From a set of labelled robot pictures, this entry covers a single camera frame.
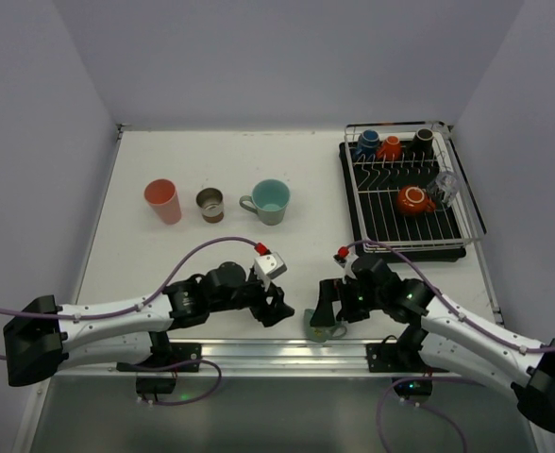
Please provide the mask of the pale green mug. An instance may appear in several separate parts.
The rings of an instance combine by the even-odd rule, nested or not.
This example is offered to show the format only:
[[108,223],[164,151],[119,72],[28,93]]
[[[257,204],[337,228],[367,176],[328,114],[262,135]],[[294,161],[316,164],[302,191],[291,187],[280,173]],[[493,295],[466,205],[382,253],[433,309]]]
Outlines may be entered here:
[[303,313],[303,328],[308,340],[315,343],[325,343],[330,340],[342,339],[347,333],[347,327],[342,323],[334,327],[312,327],[311,318],[314,315],[313,309],[305,309]]
[[277,179],[260,181],[250,195],[239,199],[239,206],[255,215],[267,226],[277,226],[284,218],[291,199],[288,186]]

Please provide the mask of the steel cup with cork base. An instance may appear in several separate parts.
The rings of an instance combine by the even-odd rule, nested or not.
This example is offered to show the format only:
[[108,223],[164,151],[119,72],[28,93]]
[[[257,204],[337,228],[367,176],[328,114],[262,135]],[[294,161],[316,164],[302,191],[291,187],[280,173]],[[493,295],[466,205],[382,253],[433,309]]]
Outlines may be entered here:
[[196,205],[202,218],[211,224],[219,223],[224,218],[224,197],[221,191],[215,188],[201,190],[195,198]]

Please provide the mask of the red glazed round cup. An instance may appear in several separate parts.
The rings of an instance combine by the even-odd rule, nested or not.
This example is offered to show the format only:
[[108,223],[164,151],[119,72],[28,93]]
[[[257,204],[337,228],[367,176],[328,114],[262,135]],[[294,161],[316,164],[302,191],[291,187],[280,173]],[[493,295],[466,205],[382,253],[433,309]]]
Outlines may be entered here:
[[404,216],[417,216],[436,211],[436,204],[427,192],[415,185],[400,189],[396,197],[395,207]]

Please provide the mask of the pink plastic cup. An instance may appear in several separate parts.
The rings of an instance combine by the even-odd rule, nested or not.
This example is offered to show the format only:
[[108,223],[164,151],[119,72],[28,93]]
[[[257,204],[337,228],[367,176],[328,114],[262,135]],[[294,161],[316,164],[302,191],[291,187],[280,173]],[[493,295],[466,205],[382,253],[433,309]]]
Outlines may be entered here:
[[181,220],[177,188],[169,179],[151,181],[144,189],[143,196],[149,207],[166,225],[174,225]]

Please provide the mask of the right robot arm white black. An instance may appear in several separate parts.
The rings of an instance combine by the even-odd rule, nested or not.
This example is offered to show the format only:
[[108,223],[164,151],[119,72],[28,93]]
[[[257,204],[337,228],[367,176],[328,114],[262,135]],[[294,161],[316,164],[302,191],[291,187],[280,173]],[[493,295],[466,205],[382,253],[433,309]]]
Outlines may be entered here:
[[462,308],[425,277],[401,278],[376,256],[337,261],[345,273],[321,281],[312,328],[360,322],[380,310],[405,327],[397,341],[404,366],[473,380],[555,433],[555,339],[545,344],[509,331]]

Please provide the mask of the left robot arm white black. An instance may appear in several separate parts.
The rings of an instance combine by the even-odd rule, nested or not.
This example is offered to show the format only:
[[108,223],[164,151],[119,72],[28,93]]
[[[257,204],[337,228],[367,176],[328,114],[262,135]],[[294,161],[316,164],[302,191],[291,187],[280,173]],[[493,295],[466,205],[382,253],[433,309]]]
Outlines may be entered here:
[[250,270],[227,261],[140,298],[81,306],[38,297],[3,328],[8,384],[25,387],[87,364],[165,366],[172,355],[168,332],[203,325],[216,312],[249,310],[272,327],[294,315],[274,282],[286,270],[270,254],[255,259]]

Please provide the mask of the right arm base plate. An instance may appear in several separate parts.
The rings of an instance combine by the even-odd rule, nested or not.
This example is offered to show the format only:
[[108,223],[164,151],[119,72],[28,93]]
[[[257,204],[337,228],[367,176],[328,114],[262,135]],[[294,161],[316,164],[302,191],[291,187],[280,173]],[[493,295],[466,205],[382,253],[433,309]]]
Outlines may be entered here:
[[394,335],[365,346],[365,359],[370,373],[424,373],[429,367],[419,355],[416,340],[395,339]]

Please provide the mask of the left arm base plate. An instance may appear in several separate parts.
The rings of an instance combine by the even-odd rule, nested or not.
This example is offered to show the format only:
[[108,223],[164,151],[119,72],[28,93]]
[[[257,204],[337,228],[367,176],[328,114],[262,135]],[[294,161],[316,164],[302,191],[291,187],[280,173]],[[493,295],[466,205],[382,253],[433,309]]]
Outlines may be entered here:
[[197,373],[202,358],[201,343],[169,343],[166,350],[153,353],[142,363],[118,362],[116,369],[118,372]]

